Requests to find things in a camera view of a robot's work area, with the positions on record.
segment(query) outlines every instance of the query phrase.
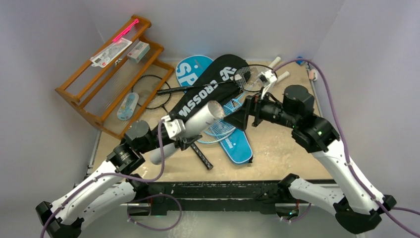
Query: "pink object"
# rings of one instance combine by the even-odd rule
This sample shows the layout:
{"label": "pink object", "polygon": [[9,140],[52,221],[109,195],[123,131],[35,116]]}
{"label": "pink object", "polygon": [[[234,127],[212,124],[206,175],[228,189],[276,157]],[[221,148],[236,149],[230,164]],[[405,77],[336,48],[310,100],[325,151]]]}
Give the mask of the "pink object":
{"label": "pink object", "polygon": [[125,30],[123,30],[117,37],[115,37],[112,42],[117,42],[123,35],[127,34],[131,30],[131,27],[137,23],[139,23],[139,19],[135,19],[133,23],[131,23],[127,28],[125,28]]}

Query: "wooden rack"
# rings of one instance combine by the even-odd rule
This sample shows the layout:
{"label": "wooden rack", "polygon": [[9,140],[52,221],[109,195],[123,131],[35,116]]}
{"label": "wooden rack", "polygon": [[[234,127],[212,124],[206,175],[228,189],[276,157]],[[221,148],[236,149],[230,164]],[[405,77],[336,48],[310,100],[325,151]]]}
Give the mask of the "wooden rack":
{"label": "wooden rack", "polygon": [[[123,137],[130,125],[141,116],[157,90],[174,71],[172,66],[158,60],[158,56],[163,51],[163,46],[143,36],[144,32],[151,26],[150,21],[136,15],[133,15],[92,56],[110,45],[112,40],[136,19],[139,20],[139,23],[135,24],[130,32],[123,36],[133,42],[130,47],[104,68],[90,66],[92,62],[87,59],[73,75],[55,89],[92,126],[119,139]],[[150,50],[138,64],[135,64],[130,60],[127,61],[126,54],[139,40],[149,43]],[[116,60],[121,58],[122,61],[115,65]],[[151,68],[153,68],[154,74],[158,72],[159,76],[162,77],[160,84],[148,96],[141,107],[137,106],[138,108],[136,108],[130,120],[111,119],[110,117],[116,117],[116,113],[113,112],[118,110],[125,95],[130,92],[139,78],[143,74],[148,73],[148,70],[151,70]]]}

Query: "white racket grip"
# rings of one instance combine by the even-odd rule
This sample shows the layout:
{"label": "white racket grip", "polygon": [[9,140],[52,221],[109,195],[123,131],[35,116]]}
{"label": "white racket grip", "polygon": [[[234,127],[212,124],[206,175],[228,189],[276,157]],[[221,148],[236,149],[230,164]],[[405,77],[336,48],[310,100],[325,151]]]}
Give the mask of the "white racket grip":
{"label": "white racket grip", "polygon": [[281,58],[279,56],[277,56],[273,62],[271,62],[271,64],[268,65],[268,67],[270,68],[274,68],[278,63],[280,63]]}
{"label": "white racket grip", "polygon": [[[204,107],[188,119],[185,123],[185,132],[181,136],[192,137],[199,135],[224,116],[224,110],[220,103],[217,101],[209,101],[206,105],[204,105]],[[163,147],[165,160],[173,155],[177,150],[178,148],[175,148],[174,143],[165,145]],[[153,164],[159,165],[162,162],[159,148],[152,150],[149,154],[149,159]]]}
{"label": "white racket grip", "polygon": [[[175,148],[175,143],[165,145],[163,147],[163,154],[165,155],[165,160],[171,155],[173,155],[178,149],[179,148]],[[160,165],[162,163],[162,159],[160,156],[160,148],[149,152],[149,159],[152,164]]]}
{"label": "white racket grip", "polygon": [[279,83],[281,80],[283,80],[283,79],[285,79],[289,76],[290,76],[289,71],[286,71],[286,72],[282,73],[280,76],[277,77],[277,80],[276,80],[275,84]]}

